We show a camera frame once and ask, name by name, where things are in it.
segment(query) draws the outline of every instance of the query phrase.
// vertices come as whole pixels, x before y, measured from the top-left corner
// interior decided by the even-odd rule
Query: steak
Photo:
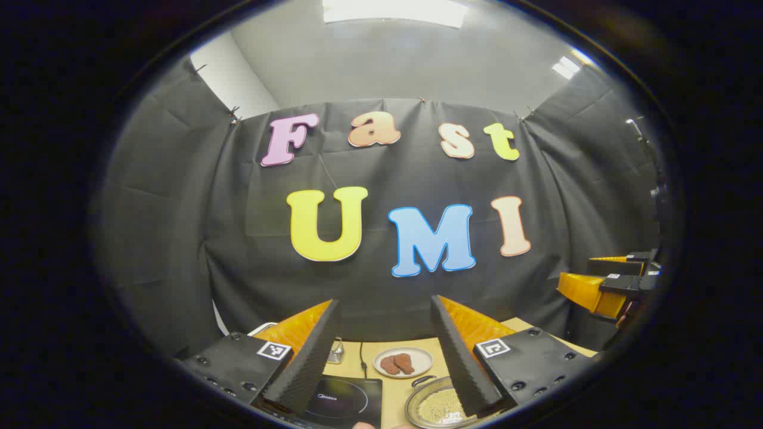
[[[400,369],[396,367],[394,364],[394,356],[387,356],[384,359],[381,360],[379,363],[379,366],[384,370],[387,371],[388,374],[392,374],[393,376],[396,376],[400,373]]]
[[[400,353],[394,355],[394,364],[406,374],[411,374],[413,371],[415,371],[413,366],[410,364],[410,355],[408,353]]]

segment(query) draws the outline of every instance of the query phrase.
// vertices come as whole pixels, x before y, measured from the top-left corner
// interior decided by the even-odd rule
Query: blue letter
[[[432,232],[418,208],[401,207],[390,211],[389,220],[398,227],[398,264],[392,269],[392,275],[410,277],[421,273],[421,266],[414,262],[414,249],[430,273],[437,269],[446,247],[445,271],[472,268],[477,261],[469,248],[471,215],[472,208],[466,204],[449,205],[443,212],[437,232]]]

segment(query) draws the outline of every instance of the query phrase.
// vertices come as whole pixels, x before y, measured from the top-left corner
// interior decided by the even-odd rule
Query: black cable
[[[368,373],[366,372],[369,369],[369,366],[363,362],[363,342],[360,342],[360,367],[363,369],[363,378],[367,379],[369,377]]]

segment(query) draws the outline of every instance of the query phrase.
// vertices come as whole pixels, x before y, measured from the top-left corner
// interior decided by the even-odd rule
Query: black backdrop
[[[393,114],[402,138],[351,147],[350,121],[367,111]],[[295,159],[262,167],[269,123],[317,113]],[[102,199],[105,267],[150,338],[167,353],[193,353],[215,337],[211,300],[230,330],[250,331],[338,298],[342,336],[407,340],[432,335],[428,297],[442,294],[498,320],[520,317],[599,349],[612,327],[592,321],[555,290],[560,271],[583,273],[592,256],[656,245],[649,190],[654,169],[625,125],[639,113],[626,93],[583,68],[521,120],[464,105],[406,99],[305,105],[238,124],[189,61],[142,101],[111,158]],[[444,154],[443,122],[464,125],[476,154]],[[502,160],[482,128],[501,122],[521,155]],[[351,257],[320,263],[291,245],[286,196],[319,189],[318,231],[340,233],[336,187],[363,186],[363,240]],[[504,257],[490,202],[519,196],[532,249]],[[395,278],[394,208],[418,207],[433,227],[446,206],[467,204],[471,269]]]

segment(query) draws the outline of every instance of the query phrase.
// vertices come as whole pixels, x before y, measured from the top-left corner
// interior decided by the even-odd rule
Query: black induction cooker
[[[272,409],[265,411],[284,421],[308,429],[322,427],[352,429],[359,421],[380,428],[382,426],[382,381],[322,376],[304,412],[286,415]]]

